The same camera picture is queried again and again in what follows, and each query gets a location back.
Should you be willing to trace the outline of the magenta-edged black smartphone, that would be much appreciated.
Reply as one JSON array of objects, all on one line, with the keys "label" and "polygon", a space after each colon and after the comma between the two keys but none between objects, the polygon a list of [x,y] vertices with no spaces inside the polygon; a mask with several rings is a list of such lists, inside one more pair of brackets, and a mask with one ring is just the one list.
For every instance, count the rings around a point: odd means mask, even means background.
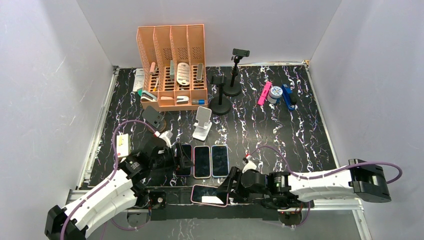
[{"label": "magenta-edged black smartphone", "polygon": [[189,144],[182,144],[176,150],[176,156],[179,167],[176,169],[175,174],[178,177],[189,177],[192,173],[192,146]]}]

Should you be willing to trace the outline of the pink-cased tall smartphone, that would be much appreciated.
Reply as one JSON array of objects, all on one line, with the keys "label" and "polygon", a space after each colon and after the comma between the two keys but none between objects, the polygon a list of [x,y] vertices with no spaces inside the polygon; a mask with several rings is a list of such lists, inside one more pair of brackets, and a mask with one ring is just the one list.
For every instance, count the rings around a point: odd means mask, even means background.
[{"label": "pink-cased tall smartphone", "polygon": [[193,149],[193,177],[208,179],[211,177],[211,150],[209,146],[195,146]]}]

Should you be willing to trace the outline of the blue-edged smartphone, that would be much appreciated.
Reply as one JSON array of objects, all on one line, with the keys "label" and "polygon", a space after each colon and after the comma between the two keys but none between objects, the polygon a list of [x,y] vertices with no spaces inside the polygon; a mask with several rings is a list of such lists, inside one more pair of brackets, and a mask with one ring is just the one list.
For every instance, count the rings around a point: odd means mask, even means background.
[{"label": "blue-edged smartphone", "polygon": [[229,174],[228,147],[213,145],[211,147],[211,175],[213,178],[225,178]]}]

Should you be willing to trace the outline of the black round-base phone stand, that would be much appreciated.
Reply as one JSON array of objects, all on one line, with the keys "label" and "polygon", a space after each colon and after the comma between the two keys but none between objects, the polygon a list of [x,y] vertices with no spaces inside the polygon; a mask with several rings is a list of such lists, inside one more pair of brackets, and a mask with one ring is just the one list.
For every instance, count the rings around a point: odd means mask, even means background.
[{"label": "black round-base phone stand", "polygon": [[215,85],[218,88],[218,96],[209,101],[208,107],[213,114],[218,116],[226,115],[232,107],[231,101],[224,97],[226,81],[227,78],[224,75],[214,75],[210,81],[211,85]]}]

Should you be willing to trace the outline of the black tall phone stand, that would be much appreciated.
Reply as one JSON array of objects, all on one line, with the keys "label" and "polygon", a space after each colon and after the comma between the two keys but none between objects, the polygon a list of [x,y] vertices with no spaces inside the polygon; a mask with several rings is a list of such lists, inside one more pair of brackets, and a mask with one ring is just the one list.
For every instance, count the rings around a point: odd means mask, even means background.
[{"label": "black tall phone stand", "polygon": [[236,81],[236,77],[238,76],[238,64],[240,60],[243,58],[247,58],[250,56],[249,50],[234,48],[232,50],[231,60],[234,63],[231,72],[231,80],[227,82],[223,87],[223,93],[228,97],[234,97],[239,95],[242,92],[242,86],[239,82]]}]

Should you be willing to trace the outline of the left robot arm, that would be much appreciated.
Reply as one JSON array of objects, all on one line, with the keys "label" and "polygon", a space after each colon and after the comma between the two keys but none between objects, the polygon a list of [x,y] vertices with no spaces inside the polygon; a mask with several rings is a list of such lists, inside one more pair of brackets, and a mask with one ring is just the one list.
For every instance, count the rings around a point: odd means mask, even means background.
[{"label": "left robot arm", "polygon": [[152,205],[143,184],[151,172],[167,172],[194,165],[177,142],[151,138],[139,151],[118,160],[117,169],[83,196],[47,213],[44,234],[49,240],[86,240],[98,227],[128,208]]}]

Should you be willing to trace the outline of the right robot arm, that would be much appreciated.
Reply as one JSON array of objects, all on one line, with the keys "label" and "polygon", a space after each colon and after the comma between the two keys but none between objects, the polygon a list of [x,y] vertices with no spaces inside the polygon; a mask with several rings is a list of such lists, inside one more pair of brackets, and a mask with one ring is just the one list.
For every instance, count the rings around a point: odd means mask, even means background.
[{"label": "right robot arm", "polygon": [[348,165],[321,172],[279,171],[268,174],[234,166],[217,188],[227,203],[258,203],[283,210],[311,205],[319,199],[359,198],[368,203],[388,203],[391,196],[382,162],[350,159]]}]

